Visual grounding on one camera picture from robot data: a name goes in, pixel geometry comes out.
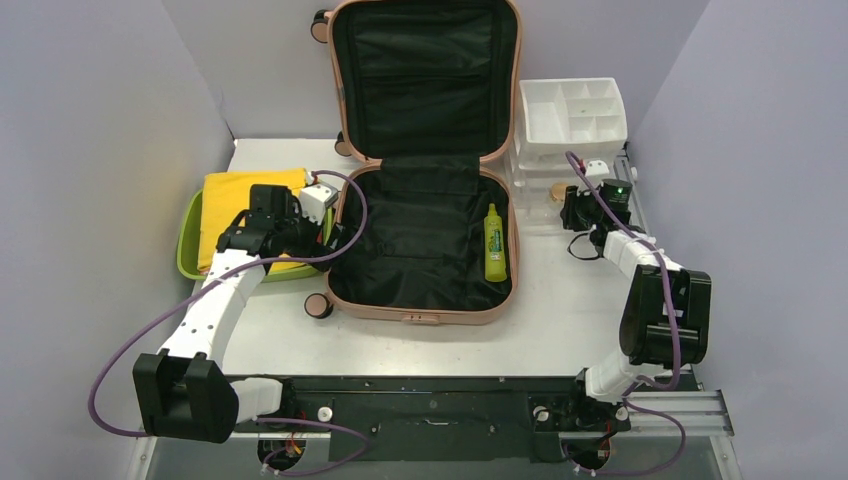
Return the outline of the green plastic tray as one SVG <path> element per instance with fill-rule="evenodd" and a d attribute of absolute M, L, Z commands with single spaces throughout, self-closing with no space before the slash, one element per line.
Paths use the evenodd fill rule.
<path fill-rule="evenodd" d="M 294 280 L 317 273 L 315 267 L 293 262 L 291 246 L 297 238 L 300 215 L 298 195 L 281 185 L 254 184 L 250 189 L 249 208 L 242 210 L 219 236 L 209 271 L 202 274 L 196 266 L 199 251 L 199 224 L 201 194 L 190 202 L 179 235 L 177 267 L 187 278 L 204 280 L 225 270 L 224 253 L 234 250 L 244 254 L 248 261 L 274 258 L 274 263 L 263 264 L 267 282 Z"/>

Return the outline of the yellow box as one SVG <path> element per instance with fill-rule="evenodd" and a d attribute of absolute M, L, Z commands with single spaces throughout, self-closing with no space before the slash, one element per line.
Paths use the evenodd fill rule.
<path fill-rule="evenodd" d="M 304 168 L 278 171 L 224 172 L 205 177 L 201 194 L 199 251 L 196 266 L 202 274 L 209 271 L 219 236 L 242 210 L 249 208 L 250 189 L 254 184 L 281 185 L 294 196 L 307 185 Z"/>

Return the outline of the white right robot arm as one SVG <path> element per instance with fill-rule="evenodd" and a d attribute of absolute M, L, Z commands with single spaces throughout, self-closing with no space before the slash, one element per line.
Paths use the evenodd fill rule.
<path fill-rule="evenodd" d="M 671 260 L 632 223 L 631 192 L 616 179 L 569 186 L 560 212 L 564 229 L 587 238 L 595 257 L 630 282 L 617 347 L 578 374 L 563 402 L 566 421 L 579 430 L 621 421 L 622 400 L 638 386 L 674 389 L 682 367 L 700 363 L 708 348 L 712 280 Z"/>

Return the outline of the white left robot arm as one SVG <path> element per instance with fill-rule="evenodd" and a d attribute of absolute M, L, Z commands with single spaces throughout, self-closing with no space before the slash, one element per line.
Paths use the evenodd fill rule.
<path fill-rule="evenodd" d="M 222 443 L 239 423 L 260 417 L 291 427 L 298 402 L 279 380 L 229 380 L 219 366 L 254 290 L 282 256 L 318 262 L 331 254 L 322 230 L 338 190 L 315 183 L 293 193 L 255 184 L 247 208 L 222 231 L 197 299 L 155 354 L 136 360 L 133 382 L 146 434 Z"/>

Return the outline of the white plastic drawer organizer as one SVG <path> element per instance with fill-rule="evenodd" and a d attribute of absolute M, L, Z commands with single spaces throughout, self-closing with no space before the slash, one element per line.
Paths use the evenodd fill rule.
<path fill-rule="evenodd" d="M 505 170 L 522 229 L 537 235 L 561 230 L 563 204 L 552 202 L 548 189 L 558 182 L 578 186 L 568 151 L 606 161 L 608 178 L 615 178 L 615 161 L 627 140 L 625 107 L 613 78 L 520 81 Z"/>

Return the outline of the small green bottle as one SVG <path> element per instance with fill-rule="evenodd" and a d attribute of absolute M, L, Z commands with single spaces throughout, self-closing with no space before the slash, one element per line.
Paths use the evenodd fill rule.
<path fill-rule="evenodd" d="M 508 277 L 503 221 L 496 205 L 490 203 L 484 218 L 484 278 L 488 282 L 504 282 Z"/>

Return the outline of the pink hard-shell suitcase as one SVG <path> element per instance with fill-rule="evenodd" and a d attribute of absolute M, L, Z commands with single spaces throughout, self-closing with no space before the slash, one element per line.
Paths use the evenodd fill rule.
<path fill-rule="evenodd" d="M 512 143 L 522 24 L 509 1 L 346 1 L 316 12 L 341 128 L 358 160 L 334 222 L 350 249 L 327 271 L 348 315 L 484 325 L 518 287 L 510 190 L 491 169 Z M 484 218 L 503 221 L 508 277 L 484 278 Z"/>

